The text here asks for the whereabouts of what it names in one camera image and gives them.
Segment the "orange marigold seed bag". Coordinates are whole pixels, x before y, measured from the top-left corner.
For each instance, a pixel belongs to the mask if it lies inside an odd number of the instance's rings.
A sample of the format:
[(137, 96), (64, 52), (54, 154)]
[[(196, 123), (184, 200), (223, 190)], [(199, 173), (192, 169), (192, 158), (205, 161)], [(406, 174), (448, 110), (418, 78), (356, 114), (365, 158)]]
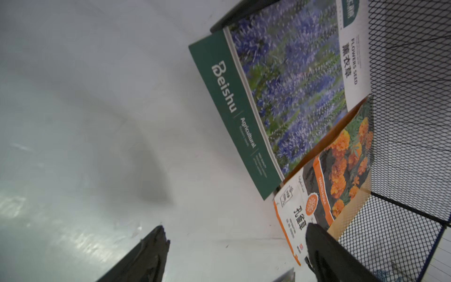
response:
[(274, 196), (273, 205), (296, 263), (308, 256), (307, 226), (338, 240), (371, 193), (372, 99), (365, 98), (310, 151)]

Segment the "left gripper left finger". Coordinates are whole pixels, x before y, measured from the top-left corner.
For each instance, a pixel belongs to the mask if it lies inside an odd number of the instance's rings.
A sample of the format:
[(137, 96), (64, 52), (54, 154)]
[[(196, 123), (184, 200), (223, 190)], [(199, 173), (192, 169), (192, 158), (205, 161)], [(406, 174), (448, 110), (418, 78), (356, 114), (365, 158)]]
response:
[(162, 225), (156, 226), (100, 282), (160, 282), (163, 280), (170, 240)]

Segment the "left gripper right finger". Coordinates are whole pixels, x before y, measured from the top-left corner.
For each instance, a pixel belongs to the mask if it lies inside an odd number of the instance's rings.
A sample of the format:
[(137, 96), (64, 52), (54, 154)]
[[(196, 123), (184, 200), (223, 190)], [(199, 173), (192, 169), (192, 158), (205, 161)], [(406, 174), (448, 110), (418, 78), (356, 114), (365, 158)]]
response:
[(377, 282), (378, 279), (320, 225), (307, 226), (306, 243), (319, 282)]

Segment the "lavender seed bag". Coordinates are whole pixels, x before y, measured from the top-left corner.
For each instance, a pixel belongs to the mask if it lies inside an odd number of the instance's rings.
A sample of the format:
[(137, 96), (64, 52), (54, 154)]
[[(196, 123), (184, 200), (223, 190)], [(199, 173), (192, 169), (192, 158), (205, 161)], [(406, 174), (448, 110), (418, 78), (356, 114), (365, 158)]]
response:
[(266, 199), (369, 95), (369, 2), (242, 1), (189, 51)]

